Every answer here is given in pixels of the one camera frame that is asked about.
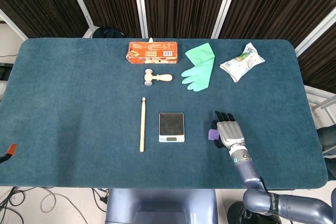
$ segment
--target green rubber glove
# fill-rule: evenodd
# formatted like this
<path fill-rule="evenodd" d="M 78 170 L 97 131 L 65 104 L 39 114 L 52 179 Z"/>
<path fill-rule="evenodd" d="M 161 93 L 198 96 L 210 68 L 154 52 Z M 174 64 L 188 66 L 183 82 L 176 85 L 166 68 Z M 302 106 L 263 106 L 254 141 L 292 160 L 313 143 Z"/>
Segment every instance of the green rubber glove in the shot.
<path fill-rule="evenodd" d="M 195 66 L 181 74 L 182 77 L 187 77 L 182 81 L 182 84 L 191 83 L 187 88 L 195 92 L 206 89 L 209 87 L 215 61 L 215 55 L 209 43 L 195 47 L 185 54 Z"/>

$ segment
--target drumstick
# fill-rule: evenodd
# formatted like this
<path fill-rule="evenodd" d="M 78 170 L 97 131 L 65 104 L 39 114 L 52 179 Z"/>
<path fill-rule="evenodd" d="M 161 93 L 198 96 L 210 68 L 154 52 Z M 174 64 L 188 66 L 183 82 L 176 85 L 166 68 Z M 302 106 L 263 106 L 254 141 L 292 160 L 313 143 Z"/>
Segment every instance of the drumstick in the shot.
<path fill-rule="evenodd" d="M 143 97 L 141 105 L 140 152 L 145 151 L 145 118 L 146 118 L 146 97 Z"/>

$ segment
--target gray robot arm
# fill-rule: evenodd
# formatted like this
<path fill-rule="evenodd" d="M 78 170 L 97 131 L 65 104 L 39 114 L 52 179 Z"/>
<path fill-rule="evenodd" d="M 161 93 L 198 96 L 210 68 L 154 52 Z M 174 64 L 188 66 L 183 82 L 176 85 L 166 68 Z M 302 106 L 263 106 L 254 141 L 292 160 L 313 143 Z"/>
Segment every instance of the gray robot arm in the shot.
<path fill-rule="evenodd" d="M 255 169 L 252 159 L 245 146 L 245 138 L 231 114 L 216 111 L 216 121 L 220 141 L 230 151 L 230 156 L 238 170 L 247 191 L 244 193 L 244 205 L 251 211 L 263 215 L 277 215 L 291 221 L 307 224 L 332 224 L 333 214 L 336 216 L 336 189 L 332 192 L 331 208 L 322 200 L 269 193 Z"/>

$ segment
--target purple block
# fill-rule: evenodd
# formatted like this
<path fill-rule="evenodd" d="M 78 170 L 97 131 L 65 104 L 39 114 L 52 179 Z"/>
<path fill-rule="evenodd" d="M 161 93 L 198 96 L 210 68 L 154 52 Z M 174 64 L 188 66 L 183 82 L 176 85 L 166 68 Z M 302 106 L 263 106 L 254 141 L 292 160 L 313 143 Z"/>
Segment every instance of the purple block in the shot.
<path fill-rule="evenodd" d="M 209 130 L 209 134 L 208 134 L 208 139 L 212 140 L 212 141 L 219 139 L 219 132 L 218 132 L 218 130 L 210 129 Z"/>

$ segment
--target white plastic bag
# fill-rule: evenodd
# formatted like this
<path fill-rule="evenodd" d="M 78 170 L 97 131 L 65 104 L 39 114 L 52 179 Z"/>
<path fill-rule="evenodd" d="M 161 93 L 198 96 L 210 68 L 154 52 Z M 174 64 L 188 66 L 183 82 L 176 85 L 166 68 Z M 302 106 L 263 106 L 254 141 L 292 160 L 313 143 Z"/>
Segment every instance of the white plastic bag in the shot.
<path fill-rule="evenodd" d="M 258 54 L 252 43 L 249 43 L 241 55 L 220 64 L 220 68 L 225 70 L 234 82 L 238 82 L 252 67 L 263 62 L 265 60 Z"/>

